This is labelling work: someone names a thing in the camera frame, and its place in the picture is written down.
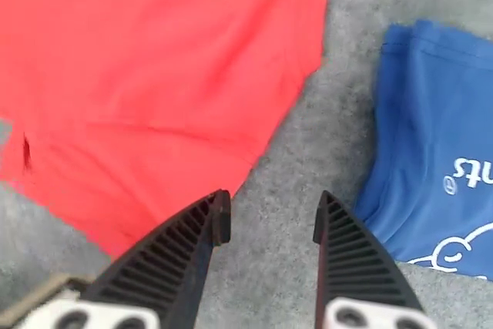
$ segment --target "printed logo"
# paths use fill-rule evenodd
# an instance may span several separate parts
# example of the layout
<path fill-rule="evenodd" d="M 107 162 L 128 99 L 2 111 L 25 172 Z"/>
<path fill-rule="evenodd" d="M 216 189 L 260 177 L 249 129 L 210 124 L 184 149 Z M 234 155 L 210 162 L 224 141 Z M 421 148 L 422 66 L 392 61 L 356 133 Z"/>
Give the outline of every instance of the printed logo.
<path fill-rule="evenodd" d="M 457 193 L 457 183 L 455 182 L 455 179 L 452 176 L 444 177 L 444 189 L 445 192 L 447 194 L 450 194 L 451 196 Z"/>
<path fill-rule="evenodd" d="M 491 241 L 491 239 L 489 239 L 491 234 L 488 235 L 486 239 L 483 238 L 483 240 L 481 240 L 480 238 L 480 236 L 488 231 L 493 231 L 493 223 L 487 223 L 486 225 L 473 230 L 464 238 L 449 237 L 443 239 L 433 249 L 431 255 L 414 258 L 407 263 L 430 267 L 431 269 L 443 271 L 445 273 L 460 273 L 460 262 L 467 263 L 469 267 L 478 266 L 479 264 L 475 263 L 474 258 L 478 256 L 479 258 L 482 258 L 484 256 L 483 249 L 489 250 L 489 246 L 491 245 L 489 243 Z M 478 271 L 478 274 L 474 274 L 474 276 L 479 279 L 488 279 L 485 271 Z"/>
<path fill-rule="evenodd" d="M 475 188 L 479 182 L 489 185 L 493 184 L 491 178 L 491 162 L 477 161 L 476 159 L 457 158 L 454 161 L 455 172 L 452 176 L 444 177 L 444 190 L 447 194 L 455 195 L 457 193 L 457 183 L 455 179 L 465 177 L 467 185 L 470 188 Z"/>

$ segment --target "blue t-shirt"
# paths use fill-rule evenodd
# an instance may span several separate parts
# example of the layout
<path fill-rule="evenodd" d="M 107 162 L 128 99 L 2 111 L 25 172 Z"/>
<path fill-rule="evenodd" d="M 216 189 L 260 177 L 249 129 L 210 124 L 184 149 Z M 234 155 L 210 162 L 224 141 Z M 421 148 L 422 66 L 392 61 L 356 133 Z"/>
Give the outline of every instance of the blue t-shirt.
<path fill-rule="evenodd" d="M 493 280 L 493 44 L 392 25 L 375 92 L 357 215 L 396 260 Z"/>

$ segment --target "red t-shirt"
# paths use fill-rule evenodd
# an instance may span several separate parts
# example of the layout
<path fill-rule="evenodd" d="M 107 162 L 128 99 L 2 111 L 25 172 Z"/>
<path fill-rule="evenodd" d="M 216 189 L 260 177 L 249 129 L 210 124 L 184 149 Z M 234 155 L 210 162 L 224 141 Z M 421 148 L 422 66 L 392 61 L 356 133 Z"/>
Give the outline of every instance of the red t-shirt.
<path fill-rule="evenodd" d="M 0 177 L 113 256 L 235 193 L 320 65 L 327 0 L 0 0 Z"/>

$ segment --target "white cartoon graphic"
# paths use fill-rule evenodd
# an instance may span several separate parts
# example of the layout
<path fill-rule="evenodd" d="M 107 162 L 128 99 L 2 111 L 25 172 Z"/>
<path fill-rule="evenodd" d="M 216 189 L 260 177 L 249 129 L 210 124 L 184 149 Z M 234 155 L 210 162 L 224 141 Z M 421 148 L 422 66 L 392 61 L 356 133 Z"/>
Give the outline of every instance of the white cartoon graphic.
<path fill-rule="evenodd" d="M 479 236 L 481 236 L 484 233 L 487 233 L 488 231 L 493 230 L 493 223 L 487 223 L 486 225 L 479 227 L 478 229 L 472 231 L 469 233 L 465 238 L 461 237 L 449 237 L 447 239 L 442 240 L 440 243 L 437 244 L 437 246 L 434 248 L 433 253 L 430 256 L 425 256 L 425 257 L 419 257 L 419 258 L 414 258 L 413 260 L 409 260 L 409 264 L 419 264 L 419 263 L 429 263 L 430 268 L 443 271 L 445 273 L 456 273 L 458 272 L 457 263 L 461 261 L 464 258 L 464 254 L 461 252 L 457 252 L 453 256 L 449 256 L 447 254 L 442 254 L 443 249 L 447 246 L 454 245 L 457 243 L 459 247 L 465 249 L 467 252 L 472 252 L 473 251 L 473 246 L 471 243 Z M 447 264 L 451 264 L 452 267 L 445 267 L 441 266 L 440 263 L 438 263 L 438 258 L 441 255 L 441 259 Z M 476 275 L 475 277 L 479 279 L 485 279 L 487 280 L 488 277 L 485 275 Z"/>

